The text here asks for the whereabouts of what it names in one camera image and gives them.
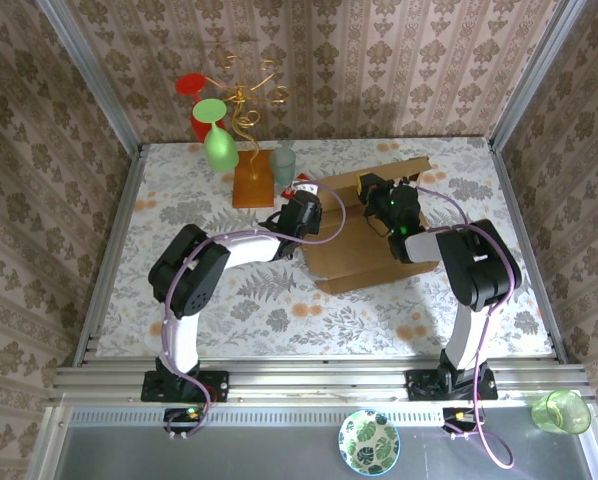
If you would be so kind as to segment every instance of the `clear glass cup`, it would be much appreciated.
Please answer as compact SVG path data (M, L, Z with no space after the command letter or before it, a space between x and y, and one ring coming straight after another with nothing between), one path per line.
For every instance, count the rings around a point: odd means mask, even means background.
M275 182L287 187L295 179L297 155L288 147L277 147L270 152L270 166L275 176Z
M532 407L532 420L546 432L579 435L588 430L592 416L575 392L555 390Z

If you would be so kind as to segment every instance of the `leaf-patterned bowl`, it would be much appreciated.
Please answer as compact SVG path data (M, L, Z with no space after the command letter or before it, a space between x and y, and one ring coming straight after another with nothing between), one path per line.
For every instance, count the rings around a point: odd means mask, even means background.
M399 432L383 413L359 410L339 430L339 453L355 472L381 475L397 463Z

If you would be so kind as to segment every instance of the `green plastic cup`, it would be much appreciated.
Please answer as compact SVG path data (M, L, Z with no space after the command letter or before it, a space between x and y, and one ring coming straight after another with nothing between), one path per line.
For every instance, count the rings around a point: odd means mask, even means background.
M532 407L532 420L546 432L580 435L590 427L592 416L575 392L555 390Z

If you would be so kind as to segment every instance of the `wooden base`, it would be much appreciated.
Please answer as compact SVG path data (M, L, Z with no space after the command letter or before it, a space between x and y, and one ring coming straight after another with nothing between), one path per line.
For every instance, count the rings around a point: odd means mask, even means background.
M274 175L268 156L270 150L261 150L253 161L257 178L251 177L250 158L252 151L239 152L239 163L235 168L235 188L232 193L234 208L265 208L274 206Z

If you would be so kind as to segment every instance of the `green wine glass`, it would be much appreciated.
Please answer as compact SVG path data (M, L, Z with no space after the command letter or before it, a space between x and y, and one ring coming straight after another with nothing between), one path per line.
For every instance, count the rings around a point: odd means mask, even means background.
M202 123L211 125L203 142L208 164L215 172L229 172L239 163L237 144L232 136L216 124L227 111L226 104L216 98L200 101L192 109L193 116Z

